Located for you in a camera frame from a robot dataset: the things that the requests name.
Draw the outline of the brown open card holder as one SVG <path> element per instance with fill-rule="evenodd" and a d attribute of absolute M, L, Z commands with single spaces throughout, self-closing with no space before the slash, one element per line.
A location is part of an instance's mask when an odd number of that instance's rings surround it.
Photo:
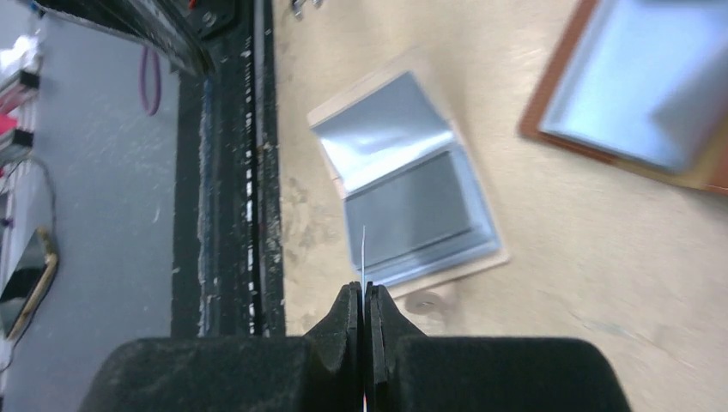
<path fill-rule="evenodd" d="M 519 133 L 649 179 L 725 194 L 726 2 L 579 2 Z"/>

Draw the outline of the silver wrench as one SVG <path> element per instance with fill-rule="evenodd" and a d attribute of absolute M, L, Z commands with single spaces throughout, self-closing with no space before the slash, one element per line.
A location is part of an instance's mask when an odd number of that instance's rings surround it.
<path fill-rule="evenodd" d="M 303 10 L 307 3 L 310 3 L 314 8 L 319 9 L 324 3 L 324 0 L 291 0 L 290 9 L 297 20 L 301 20 L 303 18 Z"/>

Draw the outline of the smartphone with gold case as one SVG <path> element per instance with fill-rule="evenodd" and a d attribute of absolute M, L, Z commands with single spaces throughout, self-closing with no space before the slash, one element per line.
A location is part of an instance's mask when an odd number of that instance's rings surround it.
<path fill-rule="evenodd" d="M 37 227 L 1 294 L 4 337 L 16 339 L 45 298 L 58 268 L 58 253 L 46 227 Z"/>

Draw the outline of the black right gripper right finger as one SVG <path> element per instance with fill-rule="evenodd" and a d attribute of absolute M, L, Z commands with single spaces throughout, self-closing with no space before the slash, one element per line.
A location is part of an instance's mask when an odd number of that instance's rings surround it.
<path fill-rule="evenodd" d="M 428 336 L 388 290 L 363 299 L 369 411 L 629 411 L 614 369 L 569 337 Z"/>

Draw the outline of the aluminium frame rail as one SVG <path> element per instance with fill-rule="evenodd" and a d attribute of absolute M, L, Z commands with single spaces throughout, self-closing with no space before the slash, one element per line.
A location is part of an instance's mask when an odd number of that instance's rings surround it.
<path fill-rule="evenodd" d="M 41 1 L 179 79 L 171 334 L 283 336 L 274 4 Z"/>

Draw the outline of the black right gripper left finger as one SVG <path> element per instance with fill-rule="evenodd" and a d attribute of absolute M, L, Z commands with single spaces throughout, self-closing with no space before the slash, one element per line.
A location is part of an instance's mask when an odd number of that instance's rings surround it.
<path fill-rule="evenodd" d="M 303 336 L 144 338 L 116 348 L 81 411 L 361 411 L 361 285 Z"/>

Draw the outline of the cream card holder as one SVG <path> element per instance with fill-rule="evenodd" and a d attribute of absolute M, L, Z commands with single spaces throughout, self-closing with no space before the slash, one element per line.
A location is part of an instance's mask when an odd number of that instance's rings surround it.
<path fill-rule="evenodd" d="M 349 258 L 401 298 L 506 264 L 501 226 L 427 54 L 410 49 L 307 116 L 343 203 Z"/>

